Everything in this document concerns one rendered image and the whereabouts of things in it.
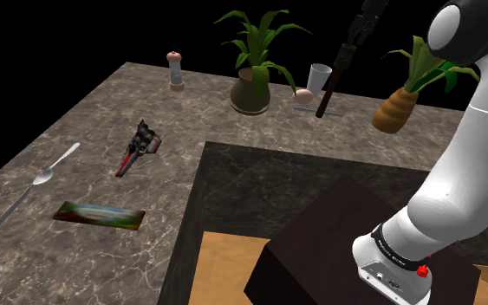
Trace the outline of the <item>dark brown long stick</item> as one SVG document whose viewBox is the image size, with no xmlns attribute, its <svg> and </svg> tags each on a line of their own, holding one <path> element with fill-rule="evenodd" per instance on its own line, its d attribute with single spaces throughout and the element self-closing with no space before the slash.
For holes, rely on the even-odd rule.
<svg viewBox="0 0 488 305">
<path fill-rule="evenodd" d="M 322 101 L 317 108 L 316 117 L 321 118 L 329 104 L 329 100 L 334 92 L 334 89 L 341 78 L 342 73 L 349 67 L 357 47 L 349 43 L 343 43 L 338 51 L 334 61 L 334 70 L 329 78 L 327 90 L 322 97 Z"/>
</svg>

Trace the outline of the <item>white cup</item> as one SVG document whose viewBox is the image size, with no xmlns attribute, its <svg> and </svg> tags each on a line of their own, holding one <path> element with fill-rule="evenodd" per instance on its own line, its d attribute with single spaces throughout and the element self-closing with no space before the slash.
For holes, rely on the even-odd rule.
<svg viewBox="0 0 488 305">
<path fill-rule="evenodd" d="M 310 66 L 307 89 L 314 97 L 320 93 L 332 71 L 331 67 L 321 63 L 313 63 Z"/>
</svg>

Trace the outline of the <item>green plant in orange vase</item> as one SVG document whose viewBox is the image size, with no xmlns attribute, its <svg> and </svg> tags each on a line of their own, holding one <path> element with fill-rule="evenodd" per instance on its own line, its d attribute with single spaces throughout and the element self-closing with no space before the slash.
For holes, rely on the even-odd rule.
<svg viewBox="0 0 488 305">
<path fill-rule="evenodd" d="M 409 59 L 408 78 L 404 85 L 392 93 L 375 112 L 372 125 L 383 133 L 394 134 L 405 126 L 419 97 L 427 85 L 446 79 L 445 93 L 450 93 L 458 83 L 458 74 L 470 75 L 476 82 L 478 74 L 467 66 L 438 58 L 420 36 L 413 36 L 412 52 L 396 49 L 387 54 L 400 53 Z"/>
</svg>

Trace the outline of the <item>pale pink egg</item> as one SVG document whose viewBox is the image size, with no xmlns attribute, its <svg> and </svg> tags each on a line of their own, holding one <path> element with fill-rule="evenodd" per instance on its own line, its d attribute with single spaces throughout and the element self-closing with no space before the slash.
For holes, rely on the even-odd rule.
<svg viewBox="0 0 488 305">
<path fill-rule="evenodd" d="M 301 105 L 309 104 L 314 99 L 314 95 L 308 89 L 298 89 L 293 94 L 293 100 Z"/>
</svg>

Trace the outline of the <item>flat grey knife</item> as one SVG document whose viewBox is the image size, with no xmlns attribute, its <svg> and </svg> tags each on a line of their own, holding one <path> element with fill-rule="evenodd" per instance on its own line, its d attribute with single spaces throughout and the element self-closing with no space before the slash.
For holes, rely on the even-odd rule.
<svg viewBox="0 0 488 305">
<path fill-rule="evenodd" d="M 309 108 L 309 107 L 294 106 L 293 109 L 294 110 L 297 110 L 297 111 L 312 112 L 312 113 L 315 113 L 315 114 L 317 112 L 317 110 L 315 110 L 314 108 Z M 323 113 L 323 115 L 331 115 L 331 116 L 339 116 L 339 117 L 342 117 L 343 116 L 343 114 L 341 114 L 341 113 L 331 112 L 331 111 L 325 111 Z"/>
</svg>

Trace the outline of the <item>green plant in dark pot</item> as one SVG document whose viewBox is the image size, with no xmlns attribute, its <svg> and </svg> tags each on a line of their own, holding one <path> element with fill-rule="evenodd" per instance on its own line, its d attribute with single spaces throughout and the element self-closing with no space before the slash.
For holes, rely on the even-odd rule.
<svg viewBox="0 0 488 305">
<path fill-rule="evenodd" d="M 230 93 L 230 105 L 240 114 L 255 116 L 263 114 L 269 109 L 270 68 L 284 76 L 293 94 L 296 95 L 296 84 L 290 71 L 286 67 L 268 60 L 270 54 L 268 47 L 286 29 L 300 29 L 310 34 L 310 31 L 294 23 L 270 29 L 277 15 L 289 13 L 289 10 L 268 11 L 261 17 L 258 27 L 253 25 L 249 17 L 240 10 L 232 10 L 214 22 L 214 24 L 220 23 L 226 18 L 235 16 L 242 19 L 241 23 L 244 26 L 244 30 L 240 31 L 240 34 L 245 35 L 245 41 L 236 39 L 221 43 L 221 45 L 234 44 L 240 51 L 235 63 L 238 78 Z"/>
</svg>

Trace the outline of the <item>clear mill with pink caps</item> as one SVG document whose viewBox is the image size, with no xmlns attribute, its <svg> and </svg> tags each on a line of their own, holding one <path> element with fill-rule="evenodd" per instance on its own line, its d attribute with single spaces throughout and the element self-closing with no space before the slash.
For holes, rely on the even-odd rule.
<svg viewBox="0 0 488 305">
<path fill-rule="evenodd" d="M 169 87 L 174 92 L 181 92 L 185 89 L 181 70 L 181 54 L 172 51 L 166 55 L 166 59 L 169 62 Z"/>
</svg>

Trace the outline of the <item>dark robot stand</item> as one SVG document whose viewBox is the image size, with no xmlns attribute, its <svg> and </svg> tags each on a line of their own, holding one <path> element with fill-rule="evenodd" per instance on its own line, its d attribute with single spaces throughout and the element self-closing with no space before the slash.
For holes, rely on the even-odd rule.
<svg viewBox="0 0 488 305">
<path fill-rule="evenodd" d="M 394 305 L 357 274 L 352 243 L 394 208 L 349 176 L 265 246 L 244 292 L 253 305 Z"/>
</svg>

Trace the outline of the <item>black and red toy spaceship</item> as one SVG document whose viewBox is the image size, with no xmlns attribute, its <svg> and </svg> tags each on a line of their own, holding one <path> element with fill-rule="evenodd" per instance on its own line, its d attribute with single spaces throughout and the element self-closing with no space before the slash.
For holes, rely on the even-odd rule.
<svg viewBox="0 0 488 305">
<path fill-rule="evenodd" d="M 147 153 L 156 153 L 161 143 L 159 135 L 150 129 L 144 120 L 141 120 L 136 133 L 127 145 L 115 176 L 123 177 L 139 157 Z"/>
</svg>

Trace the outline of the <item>flat colourful book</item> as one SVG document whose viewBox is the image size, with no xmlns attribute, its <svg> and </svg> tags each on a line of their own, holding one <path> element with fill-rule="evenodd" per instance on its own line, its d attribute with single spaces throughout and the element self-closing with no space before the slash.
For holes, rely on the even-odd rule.
<svg viewBox="0 0 488 305">
<path fill-rule="evenodd" d="M 140 210 L 65 201 L 52 218 L 78 224 L 138 230 L 145 215 L 146 212 Z"/>
</svg>

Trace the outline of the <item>silver spoon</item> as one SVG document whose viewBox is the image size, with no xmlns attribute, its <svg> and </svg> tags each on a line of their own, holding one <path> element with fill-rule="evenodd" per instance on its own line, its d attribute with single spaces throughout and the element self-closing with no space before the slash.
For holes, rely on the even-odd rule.
<svg viewBox="0 0 488 305">
<path fill-rule="evenodd" d="M 49 181 L 54 174 L 54 167 L 58 165 L 62 160 L 67 158 L 71 153 L 73 153 L 79 146 L 80 142 L 74 143 L 57 161 L 55 161 L 49 168 L 39 174 L 33 181 L 32 185 L 41 185 Z"/>
</svg>

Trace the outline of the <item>long grey metal rod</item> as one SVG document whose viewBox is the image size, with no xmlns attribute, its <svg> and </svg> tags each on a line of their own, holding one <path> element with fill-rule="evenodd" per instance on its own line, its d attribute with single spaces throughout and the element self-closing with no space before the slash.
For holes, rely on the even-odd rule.
<svg viewBox="0 0 488 305">
<path fill-rule="evenodd" d="M 29 186 L 21 195 L 20 197 L 15 200 L 0 216 L 0 225 L 1 223 L 16 209 L 16 207 L 22 203 L 22 201 L 28 196 L 31 191 L 31 186 Z"/>
</svg>

